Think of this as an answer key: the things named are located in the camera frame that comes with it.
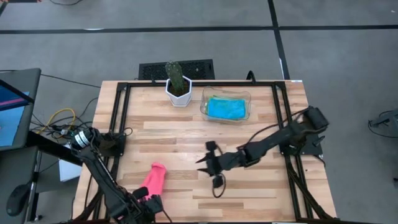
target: wooden table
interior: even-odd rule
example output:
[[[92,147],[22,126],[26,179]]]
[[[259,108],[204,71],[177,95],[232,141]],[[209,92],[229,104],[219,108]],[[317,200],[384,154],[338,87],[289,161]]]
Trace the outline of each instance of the wooden table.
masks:
[[[103,82],[99,93],[93,127],[104,133],[108,132],[116,85],[117,82]],[[308,102],[303,83],[286,81],[286,86],[292,113],[306,108]],[[277,147],[252,167],[224,172],[226,190],[221,198],[213,198],[211,178],[197,171],[197,168],[205,167],[205,163],[195,163],[205,155],[207,141],[214,140],[222,150],[234,152],[256,131],[277,123],[271,88],[222,87],[225,90],[250,92],[250,118],[241,124],[204,121],[199,110],[202,89],[193,87],[193,98],[186,108],[174,108],[164,87],[132,88],[126,127],[131,127],[134,132],[127,137],[125,152],[119,163],[119,185],[130,192],[137,189],[150,171],[151,164],[159,162],[167,168],[162,200],[173,222],[294,221],[285,161]],[[279,99],[281,110],[284,111],[280,93]],[[118,110],[118,121],[122,106],[123,101]],[[255,140],[277,130],[268,129]],[[323,164],[313,156],[302,156],[302,160],[309,191],[327,213],[335,216]],[[83,210],[89,178],[90,173],[83,166],[73,206],[74,217]],[[89,201],[96,189],[97,185],[93,181]],[[302,194],[299,190],[297,192],[302,216],[305,217]],[[104,217],[104,206],[99,217]],[[167,219],[163,214],[158,214],[157,221],[167,222]]]

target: glass dish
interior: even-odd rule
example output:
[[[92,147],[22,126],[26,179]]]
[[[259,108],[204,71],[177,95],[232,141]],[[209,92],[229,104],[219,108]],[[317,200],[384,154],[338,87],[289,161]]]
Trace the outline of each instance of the glass dish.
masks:
[[[251,95],[247,91],[234,92],[206,86],[200,103],[200,112],[206,121],[238,123],[250,116]]]

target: yellow cable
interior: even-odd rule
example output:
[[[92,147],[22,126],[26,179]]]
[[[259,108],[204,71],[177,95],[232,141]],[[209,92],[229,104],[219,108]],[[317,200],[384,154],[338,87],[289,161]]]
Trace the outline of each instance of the yellow cable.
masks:
[[[70,108],[64,108],[64,109],[58,110],[58,111],[55,112],[53,115],[51,115],[51,117],[50,117],[49,121],[47,122],[47,124],[46,124],[40,131],[37,131],[36,133],[37,133],[37,134],[42,133],[46,128],[48,128],[49,124],[50,124],[51,121],[54,119],[54,117],[55,117],[57,114],[59,114],[59,113],[61,113],[61,112],[64,112],[64,111],[71,111],[72,114],[73,114],[72,123],[69,125],[69,128],[68,128],[68,130],[69,130],[70,127],[71,127],[71,126],[73,125],[73,123],[75,122],[76,114],[75,114],[75,111],[74,111],[74,110],[72,110],[72,109],[70,109]]]

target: cactus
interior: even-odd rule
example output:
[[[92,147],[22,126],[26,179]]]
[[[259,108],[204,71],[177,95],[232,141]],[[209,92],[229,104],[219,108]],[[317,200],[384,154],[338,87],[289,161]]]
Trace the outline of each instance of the cactus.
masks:
[[[178,96],[184,94],[184,78],[182,77],[181,65],[178,62],[167,62],[166,63],[166,72],[172,82],[172,86],[175,90],[175,93]]]

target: blue towel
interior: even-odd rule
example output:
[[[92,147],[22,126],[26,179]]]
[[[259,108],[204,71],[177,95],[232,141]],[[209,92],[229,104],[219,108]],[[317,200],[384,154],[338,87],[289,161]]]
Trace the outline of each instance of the blue towel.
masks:
[[[207,102],[208,116],[223,119],[243,119],[246,114],[244,100],[210,98]]]

